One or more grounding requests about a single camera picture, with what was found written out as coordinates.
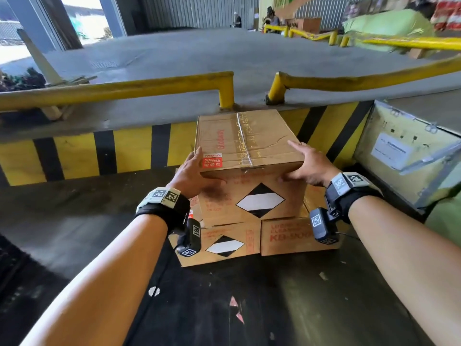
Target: warehouse floor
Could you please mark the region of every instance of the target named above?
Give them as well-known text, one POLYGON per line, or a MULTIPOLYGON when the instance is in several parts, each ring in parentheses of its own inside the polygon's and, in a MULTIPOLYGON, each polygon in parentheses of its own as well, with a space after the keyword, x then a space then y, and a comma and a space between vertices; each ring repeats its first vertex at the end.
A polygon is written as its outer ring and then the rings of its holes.
MULTIPOLYGON (((95 82, 126 81, 233 70, 235 101, 243 110, 264 106, 264 97, 277 71, 298 76, 360 76, 420 66, 395 53, 328 46, 301 38, 241 29, 183 30, 130 36, 89 45, 83 50, 47 55, 65 78, 98 75, 95 82)), ((31 58, 3 65, 3 71, 20 74, 33 65, 31 58)), ((364 99, 412 96, 461 87, 454 73, 418 82, 360 92, 290 90, 287 107, 326 105, 364 99)), ((218 111, 217 92, 183 93, 79 105, 66 121, 35 127, 0 129, 3 141, 127 126, 193 121, 218 111)))
MULTIPOLYGON (((147 170, 0 193, 0 233, 50 271, 45 280, 34 277, 39 270, 17 273, 27 289, 20 286, 14 301, 0 306, 0 323, 9 326, 0 331, 2 345, 18 344, 53 294, 126 227, 140 199, 165 185, 173 172, 147 170), (20 322, 24 316, 27 323, 20 322)), ((135 324, 146 309, 145 317, 130 346, 152 340, 191 346, 432 345, 352 238, 339 250, 252 255, 188 268, 179 266, 166 242, 148 287, 154 285, 160 294, 146 294, 135 324), (232 296, 239 308, 229 306, 232 296), (244 324, 236 317, 239 309, 244 324)))

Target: wrist-mounted device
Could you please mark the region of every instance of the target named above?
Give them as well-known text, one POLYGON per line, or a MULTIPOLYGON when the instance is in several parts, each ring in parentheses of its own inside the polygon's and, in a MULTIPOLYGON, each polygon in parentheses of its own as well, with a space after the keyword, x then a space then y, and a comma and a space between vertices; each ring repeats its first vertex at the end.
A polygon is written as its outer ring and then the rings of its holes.
POLYGON ((179 234, 176 251, 190 257, 201 249, 200 222, 189 218, 190 201, 175 188, 158 187, 142 200, 136 216, 157 215, 168 227, 168 235, 179 234))
POLYGON ((336 222, 350 224, 349 209, 353 202, 364 196, 383 198, 378 187, 358 173, 339 173, 330 182, 325 192, 328 209, 317 208, 309 213, 314 238, 323 244, 339 241, 336 222))

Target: yellow and black striped wall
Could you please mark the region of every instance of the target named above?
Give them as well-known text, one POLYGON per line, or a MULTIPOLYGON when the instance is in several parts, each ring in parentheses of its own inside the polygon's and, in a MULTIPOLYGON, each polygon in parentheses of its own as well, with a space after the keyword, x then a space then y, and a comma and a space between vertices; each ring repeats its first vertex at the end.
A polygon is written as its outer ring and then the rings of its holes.
MULTIPOLYGON (((339 168, 352 155, 373 101, 280 111, 298 139, 339 168)), ((107 130, 0 144, 0 186, 30 185, 180 165, 196 122, 107 130)))

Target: stack of boxes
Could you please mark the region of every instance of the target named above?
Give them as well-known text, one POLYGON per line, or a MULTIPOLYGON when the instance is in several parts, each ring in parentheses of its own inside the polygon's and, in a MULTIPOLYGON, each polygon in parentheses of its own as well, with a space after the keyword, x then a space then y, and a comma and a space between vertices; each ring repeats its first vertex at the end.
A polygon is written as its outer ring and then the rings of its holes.
MULTIPOLYGON (((325 206, 324 189, 302 180, 279 182, 304 156, 287 144, 296 136, 277 110, 199 117, 195 149, 202 147, 201 173, 227 182, 215 194, 191 199, 201 224, 201 251, 178 256, 183 267, 233 257, 335 249, 317 243, 309 210, 325 206)), ((177 235, 170 235, 174 247, 177 235)))

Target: forearm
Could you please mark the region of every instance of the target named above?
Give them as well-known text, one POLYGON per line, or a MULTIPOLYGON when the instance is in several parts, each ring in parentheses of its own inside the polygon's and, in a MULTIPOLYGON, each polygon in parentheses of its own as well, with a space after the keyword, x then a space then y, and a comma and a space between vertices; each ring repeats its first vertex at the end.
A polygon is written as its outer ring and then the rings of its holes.
POLYGON ((157 216, 135 218, 56 297, 23 345, 121 345, 166 233, 157 216))
POLYGON ((377 197, 349 218, 383 277, 438 346, 461 340, 461 250, 377 197))

